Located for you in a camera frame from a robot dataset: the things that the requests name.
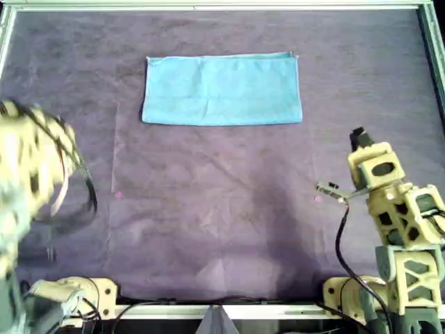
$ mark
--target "wire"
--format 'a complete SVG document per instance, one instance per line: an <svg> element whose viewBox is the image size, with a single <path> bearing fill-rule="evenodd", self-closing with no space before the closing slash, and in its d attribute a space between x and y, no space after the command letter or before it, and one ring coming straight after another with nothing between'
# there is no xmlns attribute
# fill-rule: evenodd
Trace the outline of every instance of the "wire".
<svg viewBox="0 0 445 334"><path fill-rule="evenodd" d="M345 285L347 285L347 284L349 283L349 281L352 280L352 279L353 279L352 277L349 277L349 278L347 279L347 281L341 286L341 289L340 289L340 310L341 310L341 311L343 311L343 290L344 290L344 287L345 287Z"/></svg>
<svg viewBox="0 0 445 334"><path fill-rule="evenodd" d="M122 317L124 316L125 313L127 313L128 311L130 311L132 308L135 308L137 306L144 306L144 305L158 305L159 302L158 301L143 301L142 303L137 303L137 304L133 304L130 305L129 307L125 308L117 317L116 317L116 321L113 324L113 327L111 328L111 334L114 334L116 326L118 325L118 322L122 319Z"/></svg>
<svg viewBox="0 0 445 334"><path fill-rule="evenodd" d="M357 321L357 320L349 317L348 315L344 314L342 311L335 310L334 308L330 308L329 306L326 306L322 303L315 303L315 305L317 305L318 307L320 307L326 311L331 312L333 315L339 316L340 318L342 318L343 320L349 322L350 324L352 324L354 326L359 326L363 331L367 332L368 334L374 334L371 329L369 329L368 327L363 325L360 321Z"/></svg>
<svg viewBox="0 0 445 334"><path fill-rule="evenodd" d="M89 212L91 210L91 208L94 209L94 214L93 214L93 217L91 218L91 221L92 221L95 217L95 214L97 213L97 208L98 208L97 195L96 195L94 184L92 183L90 171L87 169L85 161L83 160L82 155L79 153L79 149L77 148L74 140L70 136L67 136L68 139L70 140L71 145L72 145L72 151L69 151L66 148L66 146L63 145L63 143L60 141L60 139L56 138L51 133L51 131L49 131L49 129L37 119L37 117L35 116L34 112L32 112L32 110L30 110L29 108L27 108L25 106L22 106L20 103L18 103L16 101L14 101L13 103L15 104L15 107L17 108L17 111L19 112L20 115L28 116L50 139L52 139L52 141L56 144L57 148L59 150L63 151L73 161L75 166L82 170L83 179L84 179L85 185L87 186L87 189L88 189L89 199L86 204L82 205L81 209L86 207L87 212ZM48 118L51 118L52 120L57 122L63 129L65 129L65 121L62 120L61 118L57 118L55 116L49 115L48 113L46 113L45 116ZM74 232L73 231L74 226L77 224L71 223L71 224L68 224L68 226L67 226L66 222L67 221L76 221L76 220L78 220L78 216L79 216L79 213L75 212L73 214L63 217L63 219L60 219L58 221L50 219L49 217L47 217L46 220L48 223L51 224L51 226L53 226L53 228L56 228L56 230L59 234L67 234L68 232ZM85 224L85 223L79 224L79 228L83 227L84 225L87 225L87 224Z"/></svg>
<svg viewBox="0 0 445 334"><path fill-rule="evenodd" d="M77 311L77 314L80 316L80 318L82 318L82 333L81 334L83 334L83 331L85 330L85 321L86 321L86 319L83 317L81 311Z"/></svg>
<svg viewBox="0 0 445 334"><path fill-rule="evenodd" d="M337 258L339 259L340 265L346 270L346 272L348 273L348 275L355 280L363 289L365 289L367 292L369 292L369 294L374 297L375 299L377 299L377 302L380 304L380 306L382 307L382 311L385 314L385 318L387 320L388 323L388 329L389 329L389 334L394 334L394 329L391 323L391 318L389 317L389 312L387 309L387 306L385 305L385 302L383 301L383 299L374 291L372 290L369 285L367 285L346 263L346 261L343 258L343 255L341 254L341 250L340 250L340 241L341 241L341 236L343 234L343 230L345 228L346 225L346 221L348 220L348 215L349 215L349 203L347 200L345 200L345 205L346 205L346 211L345 214L343 215L343 218L341 219L340 222L340 226L339 226L339 230L337 231L337 236L335 237L335 253L337 255Z"/></svg>
<svg viewBox="0 0 445 334"><path fill-rule="evenodd" d="M104 323L102 322L102 317L100 316L100 312L99 312L99 310L98 310L98 309L96 308L96 306L94 306L94 304L91 303L88 299L86 299L86 298L82 298L82 300L83 300L85 303L87 303L88 306L90 306L90 307L92 308L93 311L95 311L95 313L96 313L96 315L97 315L97 320L98 320L99 323L100 323L100 333L101 333L101 334L104 334Z"/></svg>
<svg viewBox="0 0 445 334"><path fill-rule="evenodd" d="M345 328L344 327L333 328L333 329L330 329L328 331L322 331L322 332L285 332L284 334L330 334L330 333L333 333L333 332L340 331L342 329L345 329Z"/></svg>

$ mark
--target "purple fabric surface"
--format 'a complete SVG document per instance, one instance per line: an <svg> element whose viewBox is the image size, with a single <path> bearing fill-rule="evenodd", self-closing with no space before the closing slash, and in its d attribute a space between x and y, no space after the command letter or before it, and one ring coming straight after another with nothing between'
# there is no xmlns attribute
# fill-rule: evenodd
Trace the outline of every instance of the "purple fabric surface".
<svg viewBox="0 0 445 334"><path fill-rule="evenodd" d="M299 55L298 125L169 127L140 120L145 57ZM444 136L416 12L19 13L3 98L61 114L95 179L94 223L55 241L52 268L21 277L107 276L138 298L242 294L308 299L344 275L334 255L343 206L318 180L353 190L349 131L389 141L408 179L445 191ZM74 187L68 201L83 199ZM376 273L365 198L342 248Z"/></svg>

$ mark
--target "folded blue cloth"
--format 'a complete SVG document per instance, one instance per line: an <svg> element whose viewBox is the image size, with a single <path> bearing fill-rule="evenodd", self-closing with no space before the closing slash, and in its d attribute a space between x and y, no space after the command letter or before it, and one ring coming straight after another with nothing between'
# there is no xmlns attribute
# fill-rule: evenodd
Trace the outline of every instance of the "folded blue cloth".
<svg viewBox="0 0 445 334"><path fill-rule="evenodd" d="M147 58L142 119L171 125L267 125L302 121L291 52Z"/></svg>

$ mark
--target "aluminum frame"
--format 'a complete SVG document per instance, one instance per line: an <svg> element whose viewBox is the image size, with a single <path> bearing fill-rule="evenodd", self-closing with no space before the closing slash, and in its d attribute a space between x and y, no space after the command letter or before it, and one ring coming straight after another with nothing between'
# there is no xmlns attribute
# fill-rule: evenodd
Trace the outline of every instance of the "aluminum frame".
<svg viewBox="0 0 445 334"><path fill-rule="evenodd" d="M431 0L5 0L0 17L0 79L18 12L123 11L123 10L407 10L417 9L425 37L439 109L445 115L445 51ZM115 317L127 305L117 305ZM123 319L202 319L208 305L142 305L126 312ZM231 319L331 319L314 304L224 305ZM445 320L445 305L439 312Z"/></svg>

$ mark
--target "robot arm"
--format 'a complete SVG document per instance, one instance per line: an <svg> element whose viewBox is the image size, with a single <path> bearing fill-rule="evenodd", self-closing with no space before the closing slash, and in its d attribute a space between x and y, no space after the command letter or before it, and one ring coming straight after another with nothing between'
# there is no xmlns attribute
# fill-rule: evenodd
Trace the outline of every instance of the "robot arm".
<svg viewBox="0 0 445 334"><path fill-rule="evenodd" d="M405 172L390 144L374 143L362 128L350 139L353 152L348 163L356 192L344 193L335 184L318 184L317 189L339 201L368 194L368 211L383 244L375 250L383 280L362 280L387 304L390 334L441 333L445 206L439 192L433 185L419 188L404 182ZM386 319L378 314L382 308L357 281L329 279L323 286L325 304L367 324L376 334L386 334Z"/></svg>
<svg viewBox="0 0 445 334"><path fill-rule="evenodd" d="M40 281L22 298L14 269L18 243L38 210L50 201L54 215L69 176L81 165L74 132L60 118L14 102L0 102L0 333L55 333L76 314L85 296L78 284Z"/></svg>

